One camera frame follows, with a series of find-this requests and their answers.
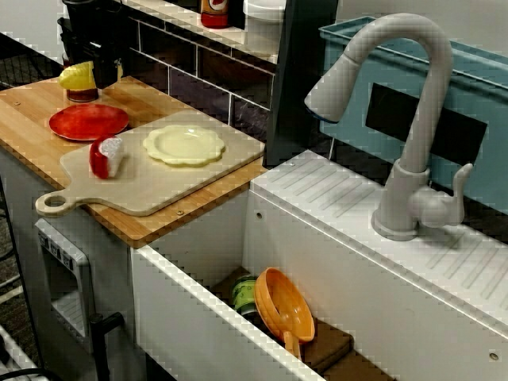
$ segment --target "blue bin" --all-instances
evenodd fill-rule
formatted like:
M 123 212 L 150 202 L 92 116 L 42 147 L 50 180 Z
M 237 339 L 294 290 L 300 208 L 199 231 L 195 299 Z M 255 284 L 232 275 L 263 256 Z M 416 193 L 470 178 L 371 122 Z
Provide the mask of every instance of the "blue bin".
M 352 37 L 373 17 L 362 17 L 320 28 L 326 40 L 323 74 L 338 60 Z M 452 42 L 453 73 L 444 108 L 487 125 L 464 193 L 484 205 L 508 213 L 508 58 Z M 420 97 L 429 61 L 424 48 L 407 39 L 390 40 L 370 54 L 344 116 L 321 131 L 383 160 L 394 163 L 404 142 L 365 125 L 374 84 Z M 457 136 L 456 143 L 467 139 Z M 431 154 L 431 180 L 451 188 L 461 165 Z

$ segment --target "oven handle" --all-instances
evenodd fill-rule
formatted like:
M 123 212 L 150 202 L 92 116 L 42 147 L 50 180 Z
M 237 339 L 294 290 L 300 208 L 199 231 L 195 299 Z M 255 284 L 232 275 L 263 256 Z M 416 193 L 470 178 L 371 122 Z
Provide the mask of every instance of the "oven handle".
M 106 319 L 101 314 L 90 316 L 90 338 L 94 351 L 97 381 L 110 381 L 105 337 L 109 331 L 123 325 L 124 322 L 124 317 L 119 312 L 115 312 Z

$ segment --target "drainboard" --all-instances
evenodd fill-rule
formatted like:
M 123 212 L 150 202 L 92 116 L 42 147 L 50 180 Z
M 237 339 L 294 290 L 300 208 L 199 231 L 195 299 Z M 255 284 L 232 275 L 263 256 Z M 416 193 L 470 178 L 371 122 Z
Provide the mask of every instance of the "drainboard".
M 465 225 L 388 240 L 371 227 L 383 187 L 310 151 L 254 179 L 251 190 L 508 337 L 508 247 L 501 242 Z

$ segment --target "orange ladle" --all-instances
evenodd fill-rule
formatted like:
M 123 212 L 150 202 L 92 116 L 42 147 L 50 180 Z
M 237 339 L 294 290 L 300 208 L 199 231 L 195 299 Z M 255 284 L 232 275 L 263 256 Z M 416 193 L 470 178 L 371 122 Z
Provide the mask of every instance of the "orange ladle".
M 254 301 L 264 324 L 300 360 L 300 344 L 314 339 L 314 320 L 294 284 L 279 270 L 267 268 L 256 280 Z

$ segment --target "faucet handle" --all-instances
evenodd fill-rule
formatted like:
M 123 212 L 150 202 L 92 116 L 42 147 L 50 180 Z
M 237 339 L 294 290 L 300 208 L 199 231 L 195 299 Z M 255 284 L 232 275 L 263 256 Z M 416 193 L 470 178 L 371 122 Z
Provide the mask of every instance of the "faucet handle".
M 473 164 L 469 163 L 453 176 L 453 197 L 449 201 L 452 205 L 448 225 L 456 226 L 464 220 L 464 185 L 468 181 L 472 170 Z
M 410 213 L 423 225 L 440 228 L 456 226 L 464 220 L 464 185 L 471 174 L 473 164 L 464 165 L 453 177 L 453 197 L 421 187 L 409 199 Z

